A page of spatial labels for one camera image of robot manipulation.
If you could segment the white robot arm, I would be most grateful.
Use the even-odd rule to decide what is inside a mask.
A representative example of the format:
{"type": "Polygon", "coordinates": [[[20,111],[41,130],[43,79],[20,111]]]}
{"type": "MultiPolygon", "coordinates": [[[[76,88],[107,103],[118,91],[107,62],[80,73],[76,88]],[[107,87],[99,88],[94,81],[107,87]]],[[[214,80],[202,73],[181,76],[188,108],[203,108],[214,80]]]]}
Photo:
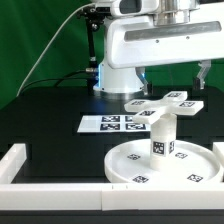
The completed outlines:
{"type": "Polygon", "coordinates": [[[94,92],[133,98],[148,92],[148,66],[197,61],[194,86],[204,87],[213,59],[224,58],[224,1],[91,0],[103,15],[104,59],[94,92]]]}

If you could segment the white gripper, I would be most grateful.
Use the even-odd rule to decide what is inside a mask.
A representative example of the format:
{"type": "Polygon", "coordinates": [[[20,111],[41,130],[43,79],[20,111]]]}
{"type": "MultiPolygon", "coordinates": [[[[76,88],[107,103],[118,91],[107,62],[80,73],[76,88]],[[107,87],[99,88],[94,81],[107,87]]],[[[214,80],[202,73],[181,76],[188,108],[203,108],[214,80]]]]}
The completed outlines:
{"type": "Polygon", "coordinates": [[[145,66],[201,61],[194,88],[202,90],[211,59],[224,58],[224,3],[202,4],[190,22],[155,26],[151,15],[119,18],[107,29],[107,61],[113,68],[136,67],[143,93],[152,93],[145,66]]]}

